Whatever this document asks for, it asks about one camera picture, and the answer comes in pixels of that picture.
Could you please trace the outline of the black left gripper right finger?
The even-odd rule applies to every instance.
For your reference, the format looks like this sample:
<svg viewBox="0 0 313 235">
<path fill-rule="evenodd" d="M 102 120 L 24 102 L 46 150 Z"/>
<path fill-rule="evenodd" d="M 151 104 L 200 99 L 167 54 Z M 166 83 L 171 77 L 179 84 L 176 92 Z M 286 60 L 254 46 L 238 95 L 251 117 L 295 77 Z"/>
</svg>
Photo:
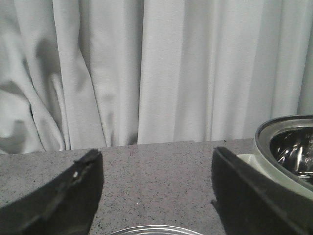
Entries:
<svg viewBox="0 0 313 235">
<path fill-rule="evenodd" d="M 225 147 L 214 149 L 211 179 L 228 235 L 311 235 L 312 200 L 264 176 Z"/>
</svg>

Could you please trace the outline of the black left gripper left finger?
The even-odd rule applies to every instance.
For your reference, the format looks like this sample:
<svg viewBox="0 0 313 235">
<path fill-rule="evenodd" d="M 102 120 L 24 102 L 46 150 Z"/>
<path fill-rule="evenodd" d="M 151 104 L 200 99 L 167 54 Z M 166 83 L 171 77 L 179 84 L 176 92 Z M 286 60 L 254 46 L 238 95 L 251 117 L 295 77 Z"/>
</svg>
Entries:
<svg viewBox="0 0 313 235">
<path fill-rule="evenodd" d="M 87 235 L 103 184 L 103 155 L 92 149 L 44 186 L 2 207 L 0 233 Z"/>
</svg>

